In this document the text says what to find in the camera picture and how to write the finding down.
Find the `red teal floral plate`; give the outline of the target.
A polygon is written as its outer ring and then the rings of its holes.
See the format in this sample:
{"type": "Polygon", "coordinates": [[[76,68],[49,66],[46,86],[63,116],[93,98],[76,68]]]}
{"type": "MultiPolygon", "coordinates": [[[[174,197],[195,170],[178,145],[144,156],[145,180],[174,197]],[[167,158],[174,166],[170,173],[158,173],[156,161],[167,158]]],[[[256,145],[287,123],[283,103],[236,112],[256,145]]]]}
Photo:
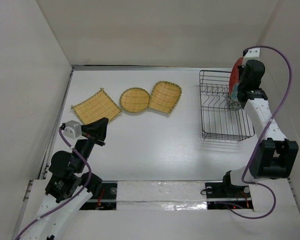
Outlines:
{"type": "Polygon", "coordinates": [[[234,64],[230,78],[229,78],[229,92],[228,96],[231,100],[237,101],[237,94],[238,94],[238,83],[240,80],[240,70],[242,69],[242,64],[243,64],[243,59],[244,57],[240,57],[234,64]]]}

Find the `blue white floral plate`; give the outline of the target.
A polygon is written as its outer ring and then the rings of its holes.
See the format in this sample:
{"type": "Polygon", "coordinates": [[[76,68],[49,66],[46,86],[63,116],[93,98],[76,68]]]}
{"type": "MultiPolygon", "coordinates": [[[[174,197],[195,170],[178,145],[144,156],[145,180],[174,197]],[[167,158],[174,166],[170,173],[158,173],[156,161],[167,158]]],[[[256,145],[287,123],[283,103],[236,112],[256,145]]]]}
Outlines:
{"type": "Polygon", "coordinates": [[[235,94],[229,94],[227,102],[229,109],[232,111],[238,111],[242,108],[242,105],[235,94]]]}

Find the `scoop-shaped bamboo tray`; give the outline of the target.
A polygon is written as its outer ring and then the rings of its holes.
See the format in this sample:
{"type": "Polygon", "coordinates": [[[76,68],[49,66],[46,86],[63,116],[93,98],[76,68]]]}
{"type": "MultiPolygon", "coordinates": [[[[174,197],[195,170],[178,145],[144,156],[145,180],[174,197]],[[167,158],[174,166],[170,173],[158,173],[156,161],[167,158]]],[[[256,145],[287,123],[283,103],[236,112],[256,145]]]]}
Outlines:
{"type": "Polygon", "coordinates": [[[151,91],[148,108],[169,115],[176,107],[181,95],[182,88],[176,83],[158,81],[151,91]]]}

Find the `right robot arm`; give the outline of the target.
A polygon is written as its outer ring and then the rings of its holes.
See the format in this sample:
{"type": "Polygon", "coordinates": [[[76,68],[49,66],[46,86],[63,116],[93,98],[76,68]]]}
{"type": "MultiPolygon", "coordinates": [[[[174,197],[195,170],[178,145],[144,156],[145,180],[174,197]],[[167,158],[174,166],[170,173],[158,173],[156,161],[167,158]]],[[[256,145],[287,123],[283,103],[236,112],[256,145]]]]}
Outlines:
{"type": "Polygon", "coordinates": [[[268,96],[261,89],[265,65],[257,59],[240,57],[234,64],[227,103],[232,111],[244,110],[258,137],[247,165],[228,171],[221,191],[232,197],[239,187],[271,179],[287,179],[293,169],[299,146],[280,130],[270,110],[268,96]]]}

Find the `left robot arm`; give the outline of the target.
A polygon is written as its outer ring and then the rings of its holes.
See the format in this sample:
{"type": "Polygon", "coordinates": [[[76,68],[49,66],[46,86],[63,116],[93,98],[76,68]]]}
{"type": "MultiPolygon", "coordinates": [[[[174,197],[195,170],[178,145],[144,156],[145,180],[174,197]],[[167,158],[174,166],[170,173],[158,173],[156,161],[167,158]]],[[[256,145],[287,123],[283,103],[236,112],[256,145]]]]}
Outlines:
{"type": "Polygon", "coordinates": [[[88,158],[94,146],[105,145],[108,122],[106,117],[86,125],[71,120],[59,127],[70,151],[53,154],[48,169],[52,176],[39,209],[16,239],[59,240],[83,204],[101,194],[103,180],[93,174],[88,158]]]}

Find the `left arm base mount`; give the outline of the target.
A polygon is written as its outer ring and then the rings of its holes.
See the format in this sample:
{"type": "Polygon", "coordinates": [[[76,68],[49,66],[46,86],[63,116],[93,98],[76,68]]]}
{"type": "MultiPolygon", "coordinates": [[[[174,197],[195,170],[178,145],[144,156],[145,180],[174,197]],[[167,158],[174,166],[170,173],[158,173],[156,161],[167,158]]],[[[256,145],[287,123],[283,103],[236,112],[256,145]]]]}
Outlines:
{"type": "Polygon", "coordinates": [[[117,193],[118,182],[117,181],[104,181],[102,183],[101,190],[86,203],[82,205],[80,210],[82,211],[108,211],[117,209],[117,193]]]}

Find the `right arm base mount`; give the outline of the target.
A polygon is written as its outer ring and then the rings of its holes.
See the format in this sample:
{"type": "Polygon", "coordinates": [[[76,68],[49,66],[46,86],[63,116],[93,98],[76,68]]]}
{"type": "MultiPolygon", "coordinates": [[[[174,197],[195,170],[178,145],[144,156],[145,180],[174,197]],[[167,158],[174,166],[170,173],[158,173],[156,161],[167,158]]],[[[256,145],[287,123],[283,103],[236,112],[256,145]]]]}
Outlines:
{"type": "Polygon", "coordinates": [[[247,185],[232,185],[227,174],[222,181],[205,182],[200,194],[206,196],[208,210],[254,208],[250,188],[247,185]]]}

